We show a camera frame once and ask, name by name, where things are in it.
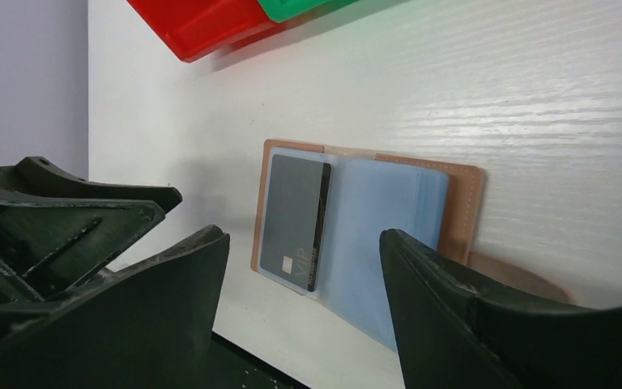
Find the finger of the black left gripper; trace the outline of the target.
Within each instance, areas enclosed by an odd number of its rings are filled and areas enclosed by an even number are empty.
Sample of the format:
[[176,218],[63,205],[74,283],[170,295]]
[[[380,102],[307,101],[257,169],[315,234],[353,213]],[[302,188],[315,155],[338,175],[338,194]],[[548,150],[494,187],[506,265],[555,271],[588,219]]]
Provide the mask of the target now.
[[61,199],[0,188],[0,305],[46,301],[82,284],[164,218],[147,200]]
[[0,166],[0,188],[26,195],[65,199],[147,200],[168,213],[182,202],[172,186],[132,186],[90,182],[64,171],[42,156]]

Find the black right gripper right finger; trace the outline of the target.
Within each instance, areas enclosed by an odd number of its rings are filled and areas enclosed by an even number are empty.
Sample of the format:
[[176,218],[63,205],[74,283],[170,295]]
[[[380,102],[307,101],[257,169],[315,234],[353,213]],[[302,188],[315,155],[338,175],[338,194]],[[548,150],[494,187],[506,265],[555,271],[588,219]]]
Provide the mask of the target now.
[[381,267],[408,388],[622,388],[622,306],[535,296],[399,229]]

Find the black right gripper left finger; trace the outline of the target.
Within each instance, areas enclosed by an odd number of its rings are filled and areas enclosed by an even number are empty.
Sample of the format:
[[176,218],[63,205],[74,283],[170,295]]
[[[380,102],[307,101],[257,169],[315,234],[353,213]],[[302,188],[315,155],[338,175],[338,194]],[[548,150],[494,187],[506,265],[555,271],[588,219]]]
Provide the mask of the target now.
[[209,225],[51,301],[0,305],[0,388],[203,388],[230,237]]

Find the red plastic bin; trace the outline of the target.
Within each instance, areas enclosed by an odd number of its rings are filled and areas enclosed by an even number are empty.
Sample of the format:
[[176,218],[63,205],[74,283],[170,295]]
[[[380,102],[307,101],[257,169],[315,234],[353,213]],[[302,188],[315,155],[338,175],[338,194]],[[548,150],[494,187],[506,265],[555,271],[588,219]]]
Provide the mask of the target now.
[[128,0],[183,62],[279,26],[254,0]]

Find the green plastic bin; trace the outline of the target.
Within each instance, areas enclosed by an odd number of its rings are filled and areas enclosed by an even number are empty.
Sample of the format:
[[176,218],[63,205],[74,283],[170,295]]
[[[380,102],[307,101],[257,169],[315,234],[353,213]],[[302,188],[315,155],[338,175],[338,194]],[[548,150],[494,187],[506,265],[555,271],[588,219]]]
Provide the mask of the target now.
[[276,23],[301,15],[336,11],[355,2],[356,0],[258,0],[267,17]]

